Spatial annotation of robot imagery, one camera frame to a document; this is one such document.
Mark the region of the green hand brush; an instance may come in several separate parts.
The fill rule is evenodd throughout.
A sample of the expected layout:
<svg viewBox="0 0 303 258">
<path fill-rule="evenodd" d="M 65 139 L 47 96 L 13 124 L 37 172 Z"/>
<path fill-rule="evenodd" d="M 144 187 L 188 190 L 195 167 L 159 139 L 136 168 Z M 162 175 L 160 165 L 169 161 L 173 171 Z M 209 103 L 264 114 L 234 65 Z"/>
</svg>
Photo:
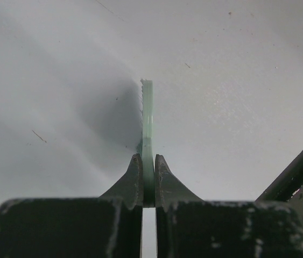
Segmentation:
<svg viewBox="0 0 303 258">
<path fill-rule="evenodd" d="M 140 154 L 143 169 L 143 211 L 141 257 L 156 257 L 155 168 L 153 155 L 153 81 L 145 78 L 141 83 L 141 137 L 136 151 Z"/>
</svg>

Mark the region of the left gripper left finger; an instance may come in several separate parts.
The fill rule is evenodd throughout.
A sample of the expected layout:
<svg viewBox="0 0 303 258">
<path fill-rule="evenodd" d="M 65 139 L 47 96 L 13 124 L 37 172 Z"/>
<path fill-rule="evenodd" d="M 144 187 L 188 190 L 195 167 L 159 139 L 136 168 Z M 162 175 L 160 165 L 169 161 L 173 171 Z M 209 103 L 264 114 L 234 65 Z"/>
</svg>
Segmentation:
<svg viewBox="0 0 303 258">
<path fill-rule="evenodd" d="M 0 257 L 140 257 L 143 169 L 138 154 L 102 196 L 16 198 L 0 205 Z"/>
</svg>

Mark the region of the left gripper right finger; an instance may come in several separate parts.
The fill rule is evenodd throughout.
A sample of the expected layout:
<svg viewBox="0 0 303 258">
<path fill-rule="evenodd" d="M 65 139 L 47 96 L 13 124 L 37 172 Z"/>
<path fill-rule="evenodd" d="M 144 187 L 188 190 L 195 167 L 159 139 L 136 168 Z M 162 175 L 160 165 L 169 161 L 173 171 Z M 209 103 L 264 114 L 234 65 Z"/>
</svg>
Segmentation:
<svg viewBox="0 0 303 258">
<path fill-rule="evenodd" d="M 158 257 L 303 257 L 303 226 L 284 202 L 205 201 L 155 159 Z"/>
</svg>

